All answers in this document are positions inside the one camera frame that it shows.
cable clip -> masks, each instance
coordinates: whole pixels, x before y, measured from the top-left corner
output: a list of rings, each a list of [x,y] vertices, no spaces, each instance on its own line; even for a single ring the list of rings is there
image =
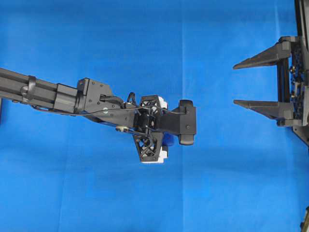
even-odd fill
[[[21,95],[23,96],[23,102],[28,102],[33,99],[34,90],[36,85],[36,77],[29,76],[29,83],[27,86],[23,86],[20,89]]]

blue background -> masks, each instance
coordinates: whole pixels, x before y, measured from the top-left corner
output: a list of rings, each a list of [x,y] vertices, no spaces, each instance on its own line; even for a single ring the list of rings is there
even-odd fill
[[[290,0],[2,0],[0,67],[197,107],[194,146],[139,163],[131,136],[4,101],[0,231],[280,231],[309,205],[308,148],[233,104],[277,100],[276,68],[232,66],[296,35]]]

cable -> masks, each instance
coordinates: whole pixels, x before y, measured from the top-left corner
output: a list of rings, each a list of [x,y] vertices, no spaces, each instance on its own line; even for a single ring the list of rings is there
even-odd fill
[[[58,111],[53,111],[53,110],[43,110],[38,108],[38,106],[31,106],[33,109],[37,110],[37,111],[41,111],[41,112],[46,112],[46,113],[51,113],[51,114],[57,114],[57,115],[69,115],[69,116],[90,116],[90,115],[95,115],[98,113],[102,113],[102,112],[108,112],[108,111],[123,111],[123,110],[139,110],[139,109],[145,109],[145,108],[152,108],[152,107],[156,107],[158,109],[161,109],[163,111],[169,112],[171,114],[185,114],[185,113],[180,113],[180,112],[173,112],[173,111],[169,111],[167,109],[163,109],[160,108],[158,106],[155,105],[148,105],[148,106],[140,106],[140,107],[134,107],[134,108],[126,108],[126,109],[107,109],[107,110],[99,110],[99,111],[95,111],[92,113],[86,113],[86,114],[73,114],[73,113],[65,113],[65,112],[58,112]]]

bolt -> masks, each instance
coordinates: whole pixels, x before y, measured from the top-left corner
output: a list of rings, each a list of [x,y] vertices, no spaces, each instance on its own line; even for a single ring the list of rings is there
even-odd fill
[[[290,73],[295,73],[296,71],[296,67],[295,66],[291,66],[290,69],[289,69]]]

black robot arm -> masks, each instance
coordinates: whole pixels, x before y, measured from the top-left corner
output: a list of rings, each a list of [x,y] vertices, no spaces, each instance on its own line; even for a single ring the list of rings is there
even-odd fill
[[[28,104],[35,110],[69,116],[83,116],[93,122],[131,133],[141,162],[163,162],[168,156],[164,138],[176,135],[182,145],[192,145],[196,134],[196,109],[189,100],[169,111],[159,96],[144,96],[136,104],[114,96],[109,85],[84,78],[77,88],[53,84],[34,76],[0,69],[1,98]]]

